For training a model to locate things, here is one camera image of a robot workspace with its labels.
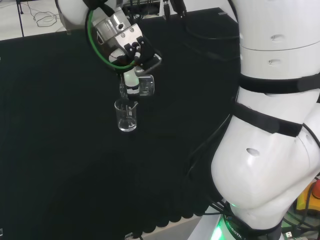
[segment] black table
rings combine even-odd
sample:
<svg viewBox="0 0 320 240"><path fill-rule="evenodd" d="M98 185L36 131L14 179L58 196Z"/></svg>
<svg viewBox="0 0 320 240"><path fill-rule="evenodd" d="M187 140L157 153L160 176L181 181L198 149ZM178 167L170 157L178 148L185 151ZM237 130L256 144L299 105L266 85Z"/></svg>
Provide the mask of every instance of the black table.
<svg viewBox="0 0 320 240"><path fill-rule="evenodd" d="M189 27L233 36L220 9L189 14ZM184 185L189 153L227 117L240 61L221 62L186 48L239 55L237 41L187 36L178 19L140 23L163 55L155 96L140 102L137 131L121 133L116 75L83 31L0 42L0 228L8 240L119 240L169 221L201 215L203 191L220 199L211 151Z"/></svg>

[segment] green led light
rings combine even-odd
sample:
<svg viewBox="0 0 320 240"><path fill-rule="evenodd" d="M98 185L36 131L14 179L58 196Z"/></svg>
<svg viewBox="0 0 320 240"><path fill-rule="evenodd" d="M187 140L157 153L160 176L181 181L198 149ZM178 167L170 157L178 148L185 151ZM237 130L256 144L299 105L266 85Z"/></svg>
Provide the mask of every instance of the green led light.
<svg viewBox="0 0 320 240"><path fill-rule="evenodd" d="M219 240L221 238L221 236L222 236L222 230L221 230L220 226L217 226L215 228L215 230L213 231L211 240Z"/></svg>

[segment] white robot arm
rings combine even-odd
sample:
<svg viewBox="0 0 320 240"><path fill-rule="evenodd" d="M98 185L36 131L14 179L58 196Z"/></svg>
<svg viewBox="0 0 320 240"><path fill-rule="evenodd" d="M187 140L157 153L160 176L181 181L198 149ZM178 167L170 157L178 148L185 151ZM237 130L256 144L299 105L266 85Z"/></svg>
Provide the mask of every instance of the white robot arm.
<svg viewBox="0 0 320 240"><path fill-rule="evenodd" d="M85 25L88 7L83 0L57 3L73 28ZM106 31L103 27L112 17L107 19L101 10L92 20L103 41L115 39L121 50L117 56L128 54L125 45L133 42L115 37L131 26L120 8L124 3L107 2L115 11L114 25L123 28ZM176 12L183 18L183 1L177 3ZM286 211L320 172L319 142L314 138L320 139L320 1L233 3L240 31L240 87L233 117L212 160L212 178L243 226L278 240L283 238L278 230ZM134 40L142 36L136 27ZM248 238L249 229L230 219L222 218L220 229L227 240Z"/></svg>

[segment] wire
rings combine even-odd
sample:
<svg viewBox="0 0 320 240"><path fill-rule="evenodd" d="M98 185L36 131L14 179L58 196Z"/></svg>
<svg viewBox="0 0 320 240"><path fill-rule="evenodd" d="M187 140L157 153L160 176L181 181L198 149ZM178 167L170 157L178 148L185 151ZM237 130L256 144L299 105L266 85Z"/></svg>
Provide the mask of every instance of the wire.
<svg viewBox="0 0 320 240"><path fill-rule="evenodd" d="M208 37L208 36L202 36L199 35L198 33L193 32L192 30L190 30L190 28L187 26L187 24L184 24L184 29L185 31L190 34L191 36L197 38L197 39L201 39L201 40L235 40L238 39L239 36L226 36L226 37Z"/></svg>
<svg viewBox="0 0 320 240"><path fill-rule="evenodd" d="M203 216L212 216L212 215L221 215L220 212L214 212L214 213L204 213Z"/></svg>
<svg viewBox="0 0 320 240"><path fill-rule="evenodd" d="M11 4L8 4L8 5L5 5L5 6L0 6L0 9L4 9L6 7L13 6L13 5L16 5L16 3L11 3Z"/></svg>
<svg viewBox="0 0 320 240"><path fill-rule="evenodd" d="M308 209L309 209L309 202L310 202L310 197L311 197L311 193L312 193L312 189L314 188L315 186L315 182L312 183L312 185L310 186L309 188L309 191L308 191L308 195L307 195L307 199L306 199L306 203L305 203L305 211L302 215L302 219L300 221L300 223L294 228L293 231L295 231L296 229L300 228L302 224L304 224L306 218L307 218L307 214L308 214Z"/></svg>
<svg viewBox="0 0 320 240"><path fill-rule="evenodd" d="M57 15L59 15L59 14L54 14L54 13L52 13L51 11L39 11L39 10L37 10L37 9L31 8L30 5L29 5L29 1L27 1L26 3L27 3L27 4L25 4L25 3L23 3L23 4L26 5L26 6L28 6L28 8L29 8L29 10L30 10L30 14L31 14L31 16L33 17L33 20L36 21L36 25L37 25L39 28L51 27L51 26L53 26L54 24L56 24L56 23L58 22L57 19L60 19L59 17L57 17ZM37 13L36 13L35 15L33 15L31 9L37 11ZM37 19L36 19L36 16L37 16L38 14L48 14L48 15L50 15L50 16L44 16L44 17L40 18L39 20L37 20ZM44 21L45 23L50 23L50 22L52 22L53 20L55 20L55 22L52 23L51 25L44 25L44 26L39 25L39 22L40 22L41 20L46 19L46 18L52 18L52 19L51 19L50 21Z"/></svg>
<svg viewBox="0 0 320 240"><path fill-rule="evenodd" d="M92 37L92 33L91 33L91 27L92 27L92 17L93 17L93 14L94 14L94 11L92 10L88 10L87 12L87 15L86 15L86 18L85 18L85 32L88 36L88 39L89 39L89 42L93 48L93 50L95 51L95 53L98 55L98 57L107 65L115 68L115 69L128 69L128 68L131 68L134 64L135 64L135 61L131 62L129 65L127 66L117 66L117 65L114 65L112 64L111 62L109 62L108 60L105 59L104 56L102 56L102 54L99 52L99 50L97 49L96 45L95 45L95 42L93 40L93 37Z"/></svg>
<svg viewBox="0 0 320 240"><path fill-rule="evenodd" d="M299 218L297 218L296 216L294 216L291 212L288 211L287 214L290 215L290 218L296 220L298 223L301 221L301 219L299 219ZM305 225L305 226L309 227L310 230L315 230L315 229L319 229L319 228L320 228L320 225L318 225L318 226L312 226L312 225L310 225L310 224L307 223L307 222L303 222L302 225Z"/></svg>
<svg viewBox="0 0 320 240"><path fill-rule="evenodd" d="M189 44L187 44L186 42L182 43L185 47L187 47L188 49L192 50L193 52L195 52L196 54L199 54L200 56L212 59L212 60L216 60L216 61L221 61L221 62L229 62L229 61L233 61L236 59L239 59L240 56L235 56L232 58L223 58L222 56L220 56L219 54L216 54L214 52L211 51L207 51L207 52L202 52L192 46L190 46Z"/></svg>

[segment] hole on robot body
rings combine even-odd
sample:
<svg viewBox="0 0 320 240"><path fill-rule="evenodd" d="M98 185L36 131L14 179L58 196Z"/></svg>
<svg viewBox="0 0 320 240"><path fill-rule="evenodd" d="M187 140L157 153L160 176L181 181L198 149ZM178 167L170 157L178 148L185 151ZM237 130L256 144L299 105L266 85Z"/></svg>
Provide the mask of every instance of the hole on robot body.
<svg viewBox="0 0 320 240"><path fill-rule="evenodd" d="M253 157L259 157L260 152L257 149L247 148L246 151Z"/></svg>

